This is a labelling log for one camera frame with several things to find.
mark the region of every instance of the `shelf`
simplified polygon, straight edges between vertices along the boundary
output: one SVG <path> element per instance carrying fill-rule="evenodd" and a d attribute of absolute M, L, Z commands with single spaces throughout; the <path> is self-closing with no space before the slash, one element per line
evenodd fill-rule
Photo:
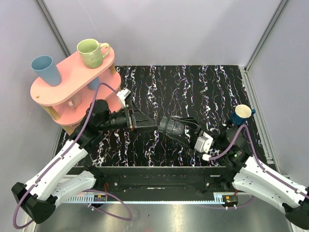
<path fill-rule="evenodd" d="M 117 72 L 114 75 L 110 72 L 104 72 L 99 76 L 99 79 L 100 81 L 109 84 L 114 89 L 120 89 L 121 77 Z M 95 91 L 90 90 L 87 86 L 85 86 L 80 90 L 79 94 L 82 95 L 82 103 L 76 108 L 71 108 L 67 101 L 53 106 L 53 108 L 60 114 L 60 119 L 55 120 L 56 123 L 61 126 L 72 126 L 79 123 L 83 119 L 86 114 L 86 110 L 90 107 Z M 97 99 L 106 100 L 112 112 L 117 112 L 121 109 L 117 95 L 104 85 L 100 86 Z"/>
<path fill-rule="evenodd" d="M 102 47 L 101 50 L 103 53 L 107 51 L 106 47 Z M 100 67 L 89 69 L 84 65 L 79 53 L 75 52 L 57 64 L 62 78 L 61 84 L 52 87 L 38 77 L 31 86 L 31 97 L 42 106 L 59 105 L 70 99 L 75 93 L 86 87 L 90 81 L 107 70 L 114 60 L 115 53 L 111 48 Z"/>

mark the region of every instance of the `blue cup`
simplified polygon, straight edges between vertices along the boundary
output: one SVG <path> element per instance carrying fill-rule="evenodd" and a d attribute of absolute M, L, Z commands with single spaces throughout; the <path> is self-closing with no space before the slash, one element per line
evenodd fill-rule
<path fill-rule="evenodd" d="M 61 75 L 52 57 L 36 57 L 31 62 L 31 68 L 50 86 L 57 86 L 61 83 Z"/>
<path fill-rule="evenodd" d="M 96 90 L 99 84 L 100 84 L 100 80 L 99 80 L 99 78 L 97 76 L 95 79 L 90 81 L 87 86 L 91 90 Z"/>
<path fill-rule="evenodd" d="M 255 110 L 246 105 L 238 105 L 232 114 L 231 121 L 235 126 L 244 124 L 248 118 L 255 114 Z"/>

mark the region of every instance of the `robotic arm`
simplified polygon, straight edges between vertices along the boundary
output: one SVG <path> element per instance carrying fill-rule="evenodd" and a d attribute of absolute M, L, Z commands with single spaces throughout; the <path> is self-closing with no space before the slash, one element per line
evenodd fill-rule
<path fill-rule="evenodd" d="M 308 188 L 270 169 L 257 156 L 253 157 L 244 146 L 246 141 L 239 133 L 241 128 L 227 127 L 223 134 L 212 138 L 193 117 L 177 116 L 163 117 L 158 127 L 134 105 L 129 90 L 124 89 L 117 96 L 123 107 L 120 112 L 111 113 L 106 101 L 96 100 L 85 130 L 83 124 L 86 117 L 44 169 L 25 184 L 18 182 L 12 187 L 17 203 L 36 223 L 47 220 L 61 203 L 79 192 L 103 189 L 105 175 L 93 166 L 85 167 L 73 179 L 59 182 L 96 147 L 105 131 L 126 128 L 134 133 L 159 129 L 159 132 L 181 143 L 189 154 L 198 154 L 207 161 L 217 160 L 229 170 L 219 178 L 220 185 L 232 185 L 237 190 L 256 196 L 285 213 L 286 218 L 296 226 L 309 229 Z M 225 150 L 226 153 L 211 157 L 208 153 L 212 148 Z"/>

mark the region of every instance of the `green mug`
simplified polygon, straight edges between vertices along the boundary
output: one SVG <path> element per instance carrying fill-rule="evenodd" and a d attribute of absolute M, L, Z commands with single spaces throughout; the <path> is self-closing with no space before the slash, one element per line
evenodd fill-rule
<path fill-rule="evenodd" d="M 101 48 L 107 46 L 108 50 L 105 54 L 102 54 Z M 94 39 L 86 39 L 80 41 L 77 45 L 77 51 L 82 57 L 83 63 L 87 68 L 95 69 L 103 63 L 103 59 L 110 51 L 110 45 L 108 43 L 99 44 Z"/>

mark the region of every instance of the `black marble surface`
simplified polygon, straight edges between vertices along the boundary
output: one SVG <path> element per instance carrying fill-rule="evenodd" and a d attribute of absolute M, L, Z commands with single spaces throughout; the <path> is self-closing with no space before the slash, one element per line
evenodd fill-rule
<path fill-rule="evenodd" d="M 250 106 L 238 66 L 121 66 L 122 88 L 132 91 L 137 107 L 158 123 L 163 116 L 193 116 L 209 134 L 219 134 L 238 104 Z M 265 161 L 254 118 L 249 118 L 258 156 Z M 62 132 L 57 151 L 68 139 Z M 158 131 L 132 135 L 106 133 L 96 152 L 76 166 L 217 166 L 194 155 Z"/>

